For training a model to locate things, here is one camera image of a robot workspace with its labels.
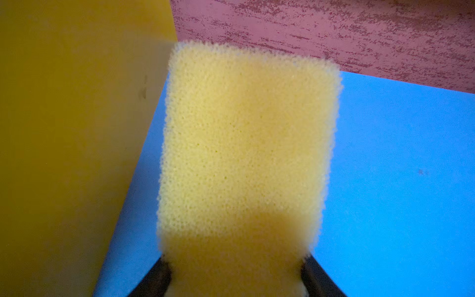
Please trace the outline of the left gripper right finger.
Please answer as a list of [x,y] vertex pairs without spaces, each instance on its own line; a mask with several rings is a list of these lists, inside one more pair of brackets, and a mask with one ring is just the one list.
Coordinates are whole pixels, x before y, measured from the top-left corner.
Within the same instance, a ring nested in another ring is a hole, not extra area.
[[304,258],[301,279],[309,297],[347,297],[312,254]]

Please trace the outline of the yellow sponge front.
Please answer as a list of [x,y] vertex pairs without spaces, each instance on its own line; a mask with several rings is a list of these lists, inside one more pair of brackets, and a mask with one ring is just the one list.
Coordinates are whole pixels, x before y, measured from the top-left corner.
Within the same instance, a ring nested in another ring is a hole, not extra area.
[[169,61],[157,232],[168,297],[309,297],[340,68],[227,44]]

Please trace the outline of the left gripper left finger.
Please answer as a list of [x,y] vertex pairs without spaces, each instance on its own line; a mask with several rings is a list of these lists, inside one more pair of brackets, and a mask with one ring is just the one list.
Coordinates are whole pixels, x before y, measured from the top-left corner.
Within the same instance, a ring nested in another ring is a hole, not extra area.
[[160,257],[127,297],[164,297],[171,280],[169,264]]

